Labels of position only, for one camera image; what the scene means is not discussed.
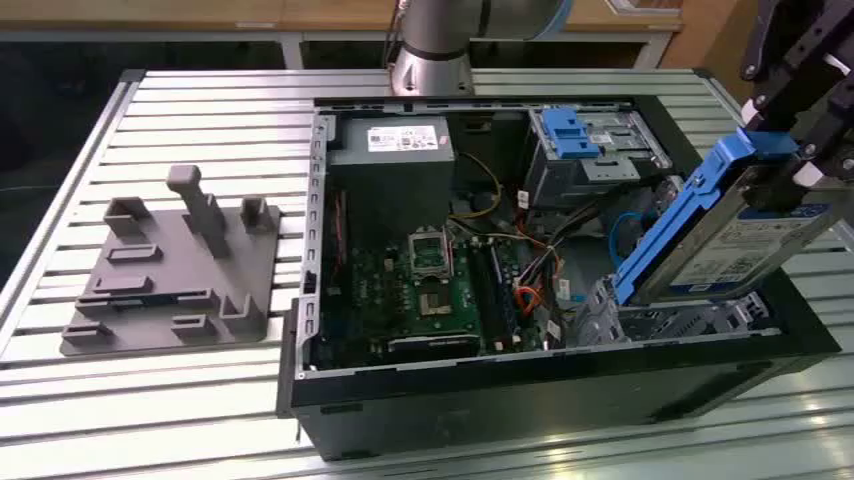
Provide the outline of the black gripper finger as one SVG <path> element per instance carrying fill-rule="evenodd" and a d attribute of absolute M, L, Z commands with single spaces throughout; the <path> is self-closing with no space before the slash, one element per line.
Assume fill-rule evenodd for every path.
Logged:
<path fill-rule="evenodd" d="M 754 85 L 774 67 L 800 69 L 828 64 L 839 49 L 839 3 L 836 1 L 761 1 L 742 58 L 741 78 L 753 84 L 742 106 L 742 120 L 756 113 Z"/>
<path fill-rule="evenodd" d="M 756 113 L 746 129 L 782 132 L 797 150 L 746 195 L 762 211 L 792 210 L 820 184 L 853 181 L 845 161 L 853 157 L 853 74 L 828 64 L 774 67 L 754 85 Z"/>

